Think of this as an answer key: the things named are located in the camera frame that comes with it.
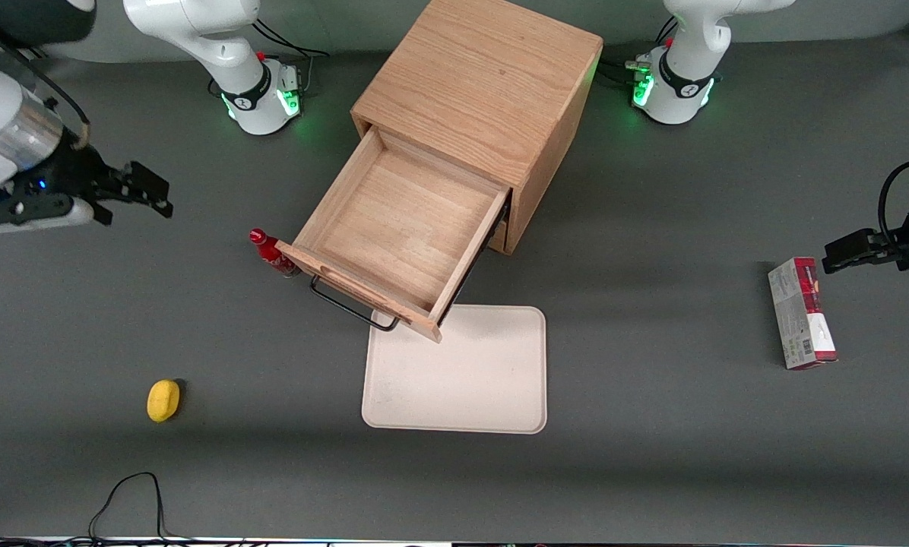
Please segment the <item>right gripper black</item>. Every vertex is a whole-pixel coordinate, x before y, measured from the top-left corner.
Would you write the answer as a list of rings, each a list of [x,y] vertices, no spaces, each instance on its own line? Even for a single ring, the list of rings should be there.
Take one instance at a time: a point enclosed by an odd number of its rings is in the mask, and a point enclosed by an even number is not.
[[[109,171],[97,153],[85,156],[66,147],[30,169],[0,152],[0,229],[54,229],[93,222],[110,227],[113,213],[103,206],[110,198],[100,197],[97,189]],[[114,184],[119,201],[173,217],[169,183],[137,160],[114,170]]]

